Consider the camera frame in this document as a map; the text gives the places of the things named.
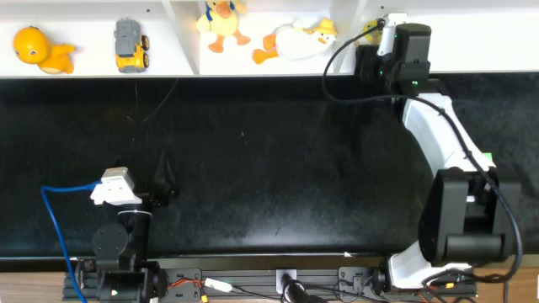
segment orange beak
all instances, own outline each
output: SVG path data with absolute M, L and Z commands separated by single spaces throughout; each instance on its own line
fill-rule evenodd
M 217 4 L 216 11 L 219 16 L 227 19 L 232 14 L 232 9 L 230 8 L 230 3 L 228 1 L 223 1 Z

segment black tabletop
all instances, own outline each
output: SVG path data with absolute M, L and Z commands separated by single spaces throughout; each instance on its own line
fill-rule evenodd
M 539 77 L 443 76 L 457 115 L 500 168 L 519 174 L 526 251 L 539 248 Z M 342 91 L 353 79 L 336 80 Z M 137 188 L 169 155 L 179 197 L 155 209 L 150 257 L 222 253 L 394 253 L 417 237 L 428 164 L 385 104 L 324 101 L 319 78 L 0 82 L 0 257 L 60 257 L 41 185 L 100 178 L 116 158 Z M 89 192 L 49 194 L 67 248 L 116 210 Z

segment wooden floor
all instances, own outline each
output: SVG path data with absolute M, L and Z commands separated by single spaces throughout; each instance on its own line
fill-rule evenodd
M 500 272 L 480 269 L 479 274 Z M 509 302 L 537 303 L 537 276 L 539 268 L 523 268 L 510 282 Z M 64 273 L 0 274 L 0 303 L 60 303 Z M 503 288 L 500 284 L 480 284 L 477 303 L 501 303 Z M 229 300 L 211 300 L 213 303 L 231 303 Z M 242 300 L 242 303 L 266 300 Z

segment yellow hat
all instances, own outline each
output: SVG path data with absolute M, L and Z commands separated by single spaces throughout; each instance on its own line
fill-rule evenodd
M 335 30 L 334 22 L 327 18 L 322 19 L 322 22 L 320 22 L 320 25 L 314 30 L 322 34 L 326 34 L 326 35 L 337 34 L 337 31 Z

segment stuffed animal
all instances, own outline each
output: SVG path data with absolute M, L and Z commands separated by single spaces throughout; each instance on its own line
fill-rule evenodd
M 334 22 L 323 19 L 314 29 L 303 29 L 301 22 L 279 27 L 275 34 L 264 37 L 266 50 L 255 50 L 253 60 L 262 64 L 270 58 L 282 57 L 287 60 L 308 59 L 325 52 L 335 42 L 337 31 Z
M 37 64 L 46 73 L 59 74 L 73 72 L 70 53 L 73 45 L 54 45 L 38 28 L 21 29 L 13 39 L 13 48 L 17 57 L 25 63 Z
M 236 37 L 238 45 L 246 45 L 251 41 L 247 36 L 242 35 L 237 29 L 239 18 L 236 12 L 246 13 L 245 3 L 232 1 L 206 1 L 205 14 L 196 22 L 196 29 L 201 33 L 212 31 L 217 34 L 217 41 L 208 47 L 215 53 L 223 52 L 223 42 L 225 38 L 233 35 Z

